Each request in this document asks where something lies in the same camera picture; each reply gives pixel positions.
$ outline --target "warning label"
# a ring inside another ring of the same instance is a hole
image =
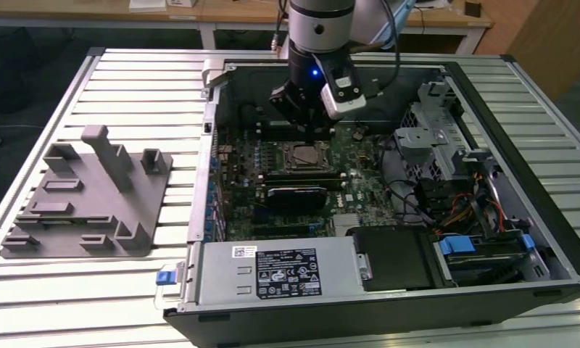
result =
[[[316,249],[256,252],[256,274],[260,299],[321,295]]]

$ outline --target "red cable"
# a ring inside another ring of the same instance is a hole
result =
[[[504,212],[503,212],[503,208],[499,205],[499,203],[496,203],[495,201],[488,200],[488,202],[492,203],[492,205],[496,207],[497,214],[499,214],[499,230],[504,231],[504,224],[503,224]]]
[[[453,202],[452,202],[452,211],[449,212],[449,215],[453,215],[453,212],[455,212],[455,203],[457,203],[457,200],[460,198],[463,198],[463,197],[472,196],[472,195],[473,194],[459,194],[457,196],[455,196]]]

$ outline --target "metal workbench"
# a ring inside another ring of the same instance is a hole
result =
[[[205,100],[205,59],[272,59],[268,52],[108,49],[88,56],[0,204],[0,243],[46,170],[54,141],[90,152],[82,126],[105,124],[129,152],[158,148],[173,167],[149,256],[133,259],[0,257],[0,347],[189,347],[160,308],[178,288],[160,293],[156,271],[185,256],[194,166]],[[361,60],[392,59],[364,54]],[[455,60],[469,76],[521,155],[580,235],[580,135],[516,63],[500,57],[405,55],[405,61]],[[479,130],[469,126],[479,144]],[[532,310],[503,324],[385,336],[277,344],[276,347],[580,347],[580,299]]]

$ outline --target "floor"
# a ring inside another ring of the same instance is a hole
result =
[[[0,201],[16,177],[21,164],[37,140],[61,96],[76,74],[90,46],[113,48],[184,48],[200,49],[194,30],[101,30],[78,29],[68,40],[57,28],[32,28],[29,34],[37,45],[44,64],[24,75],[33,103],[24,110],[0,115]],[[217,33],[220,49],[268,49],[265,32],[224,31]],[[557,101],[557,106],[580,130],[580,80]]]

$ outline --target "robotic arm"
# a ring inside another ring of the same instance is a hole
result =
[[[357,4],[354,0],[289,0],[289,79],[273,90],[269,101],[305,132],[308,141],[313,133],[328,131],[366,105],[346,47],[353,25],[361,33],[374,12],[384,15],[385,22],[373,39],[358,37],[358,41],[372,44],[365,41],[390,36],[390,22],[401,29],[413,4],[415,0],[394,0],[389,5],[396,8],[390,21],[378,0],[358,0]],[[394,41],[396,38],[382,43],[390,45]]]

